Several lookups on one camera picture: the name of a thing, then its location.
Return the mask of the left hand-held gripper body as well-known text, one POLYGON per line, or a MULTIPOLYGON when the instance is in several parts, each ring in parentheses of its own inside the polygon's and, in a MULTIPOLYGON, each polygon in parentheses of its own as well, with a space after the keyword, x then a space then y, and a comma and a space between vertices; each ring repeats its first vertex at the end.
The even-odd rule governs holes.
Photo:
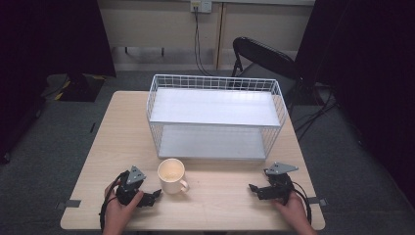
POLYGON ((115 192, 119 202, 122 205, 128 205, 145 179, 146 175, 136 165, 133 165, 131 170, 124 172, 115 192))

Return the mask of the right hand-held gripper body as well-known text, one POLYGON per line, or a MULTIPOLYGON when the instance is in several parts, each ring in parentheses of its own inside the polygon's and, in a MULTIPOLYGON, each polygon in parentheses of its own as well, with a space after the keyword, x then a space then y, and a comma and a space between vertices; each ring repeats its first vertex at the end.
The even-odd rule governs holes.
POLYGON ((288 173, 298 169, 297 166, 290 164, 273 163, 269 168, 264 170, 270 185, 260 188, 261 193, 270 193, 272 199, 285 205, 288 202, 290 193, 294 190, 293 181, 288 173))

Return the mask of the cream ceramic cup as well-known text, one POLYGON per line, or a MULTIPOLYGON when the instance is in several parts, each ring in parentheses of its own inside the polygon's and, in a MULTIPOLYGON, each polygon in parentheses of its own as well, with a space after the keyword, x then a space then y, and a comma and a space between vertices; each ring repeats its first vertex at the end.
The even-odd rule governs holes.
POLYGON ((177 159, 166 159, 158 167, 161 188, 167 194, 186 193, 190 186, 185 179, 185 166, 177 159))

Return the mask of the white wire shelf rack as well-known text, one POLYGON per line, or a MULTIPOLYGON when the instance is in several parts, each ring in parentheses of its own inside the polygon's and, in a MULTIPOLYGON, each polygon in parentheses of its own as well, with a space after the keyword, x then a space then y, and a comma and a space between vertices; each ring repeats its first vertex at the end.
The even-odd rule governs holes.
POLYGON ((287 115, 270 78, 156 74, 147 101, 162 159, 264 160, 287 115))

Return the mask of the person's left hand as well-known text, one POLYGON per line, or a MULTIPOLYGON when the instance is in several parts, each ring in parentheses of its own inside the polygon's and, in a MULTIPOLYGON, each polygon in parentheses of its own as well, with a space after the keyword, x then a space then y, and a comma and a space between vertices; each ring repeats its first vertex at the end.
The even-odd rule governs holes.
POLYGON ((132 201, 127 205, 122 205, 115 196, 115 190, 112 185, 108 185, 105 189, 105 195, 109 195, 111 201, 108 202, 105 212, 105 226, 106 227, 122 227, 125 229, 129 220, 131 219, 136 206, 143 198, 144 193, 138 191, 132 201))

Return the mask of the person's right hand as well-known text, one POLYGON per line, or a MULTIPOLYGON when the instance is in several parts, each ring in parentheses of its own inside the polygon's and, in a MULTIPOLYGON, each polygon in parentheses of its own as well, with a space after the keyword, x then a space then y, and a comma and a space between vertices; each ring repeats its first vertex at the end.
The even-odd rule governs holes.
POLYGON ((277 200, 273 200, 271 204, 294 229, 304 230, 306 227, 310 227, 302 199, 295 192, 290 193, 288 202, 285 205, 277 200))

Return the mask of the grey tape strip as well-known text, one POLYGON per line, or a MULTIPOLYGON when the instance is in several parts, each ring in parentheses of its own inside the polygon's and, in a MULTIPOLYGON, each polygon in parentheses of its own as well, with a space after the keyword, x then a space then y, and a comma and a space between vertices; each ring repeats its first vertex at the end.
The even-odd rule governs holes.
POLYGON ((66 200, 65 202, 57 203, 56 208, 58 210, 64 211, 66 208, 78 208, 80 203, 80 200, 66 200))
POLYGON ((326 199, 319 199, 318 197, 307 198, 310 204, 318 204, 320 207, 328 206, 328 201, 326 199))

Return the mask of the black yellow floor bag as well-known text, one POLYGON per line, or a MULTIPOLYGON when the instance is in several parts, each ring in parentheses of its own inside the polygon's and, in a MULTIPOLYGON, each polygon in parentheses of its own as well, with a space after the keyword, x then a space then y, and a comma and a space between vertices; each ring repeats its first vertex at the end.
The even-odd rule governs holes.
POLYGON ((42 98, 51 98, 62 102, 94 102, 106 79, 100 75, 62 74, 62 83, 46 88, 42 98))

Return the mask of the black folding chair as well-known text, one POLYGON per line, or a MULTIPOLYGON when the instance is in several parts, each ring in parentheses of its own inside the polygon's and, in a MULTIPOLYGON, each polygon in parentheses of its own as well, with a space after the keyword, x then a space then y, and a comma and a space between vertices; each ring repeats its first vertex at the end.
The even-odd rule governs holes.
POLYGON ((314 93, 314 87, 303 80, 288 55, 245 36, 233 40, 233 51, 233 76, 276 79, 286 101, 309 98, 314 93))

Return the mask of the dark curtain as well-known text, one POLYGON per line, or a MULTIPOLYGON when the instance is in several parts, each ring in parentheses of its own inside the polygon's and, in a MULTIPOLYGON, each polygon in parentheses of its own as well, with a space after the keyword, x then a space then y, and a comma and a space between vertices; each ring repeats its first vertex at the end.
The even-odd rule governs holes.
POLYGON ((415 207, 415 0, 315 0, 296 62, 415 207))
POLYGON ((115 75, 98 0, 0 0, 0 165, 61 73, 115 75))

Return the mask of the white wall outlet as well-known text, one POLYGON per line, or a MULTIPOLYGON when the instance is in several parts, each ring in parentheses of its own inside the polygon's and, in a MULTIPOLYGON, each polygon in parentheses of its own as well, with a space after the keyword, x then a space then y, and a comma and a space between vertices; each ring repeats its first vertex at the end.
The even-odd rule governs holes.
POLYGON ((191 0, 190 11, 193 13, 210 14, 212 2, 210 0, 191 0))

